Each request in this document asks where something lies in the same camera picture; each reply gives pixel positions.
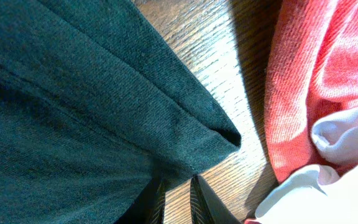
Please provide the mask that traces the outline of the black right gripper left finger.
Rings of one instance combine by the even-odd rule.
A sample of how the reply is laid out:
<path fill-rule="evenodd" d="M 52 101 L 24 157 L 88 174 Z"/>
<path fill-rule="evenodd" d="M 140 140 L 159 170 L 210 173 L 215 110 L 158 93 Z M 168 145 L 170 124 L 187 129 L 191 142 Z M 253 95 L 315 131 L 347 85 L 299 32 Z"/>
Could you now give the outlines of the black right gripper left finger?
<path fill-rule="evenodd" d="M 162 224 L 165 193 L 165 181 L 160 177 L 153 178 L 114 224 Z"/>

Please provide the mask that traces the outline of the dark green Nike t-shirt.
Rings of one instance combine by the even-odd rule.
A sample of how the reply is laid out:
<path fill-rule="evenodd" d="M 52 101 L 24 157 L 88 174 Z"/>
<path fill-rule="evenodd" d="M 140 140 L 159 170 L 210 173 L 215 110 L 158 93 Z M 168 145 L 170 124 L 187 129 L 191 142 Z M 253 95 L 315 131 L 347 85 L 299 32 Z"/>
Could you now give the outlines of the dark green Nike t-shirt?
<path fill-rule="evenodd" d="M 241 146 L 130 1 L 0 1 L 0 223 L 115 223 Z"/>

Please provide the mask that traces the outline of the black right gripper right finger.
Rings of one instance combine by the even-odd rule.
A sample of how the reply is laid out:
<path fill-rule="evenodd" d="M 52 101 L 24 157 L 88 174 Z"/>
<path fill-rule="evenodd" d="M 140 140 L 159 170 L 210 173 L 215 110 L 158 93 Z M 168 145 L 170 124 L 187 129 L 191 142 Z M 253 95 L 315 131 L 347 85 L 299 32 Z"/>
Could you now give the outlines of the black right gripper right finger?
<path fill-rule="evenodd" d="M 200 175 L 191 179 L 190 207 L 192 224 L 241 224 Z"/>

